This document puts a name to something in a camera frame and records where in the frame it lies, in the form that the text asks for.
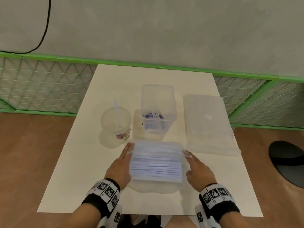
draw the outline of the transparent plastic box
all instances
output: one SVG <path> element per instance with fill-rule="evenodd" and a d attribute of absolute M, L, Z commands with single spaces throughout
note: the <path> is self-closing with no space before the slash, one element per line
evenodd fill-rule
<path fill-rule="evenodd" d="M 188 95 L 184 97 L 187 149 L 195 153 L 238 156 L 222 97 Z"/>
<path fill-rule="evenodd" d="M 153 134 L 167 133 L 177 118 L 173 86 L 144 85 L 141 113 L 145 131 Z"/>

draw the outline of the white table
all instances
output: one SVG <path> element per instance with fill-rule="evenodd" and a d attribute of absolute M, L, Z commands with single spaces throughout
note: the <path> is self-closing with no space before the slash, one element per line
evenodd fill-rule
<path fill-rule="evenodd" d="M 177 121 L 164 140 L 183 144 L 186 138 L 182 97 L 189 93 L 219 96 L 210 73 L 98 65 L 38 212 L 73 212 L 119 156 L 123 145 L 109 149 L 99 139 L 101 114 L 113 106 L 115 99 L 132 115 L 131 137 L 140 136 L 139 110 L 144 84 L 174 87 Z M 196 155 L 214 171 L 218 182 L 229 189 L 244 216 L 263 216 L 241 156 Z M 190 185 L 173 194 L 139 193 L 127 187 L 120 197 L 124 214 L 195 215 L 194 207 L 199 203 L 199 194 Z"/>

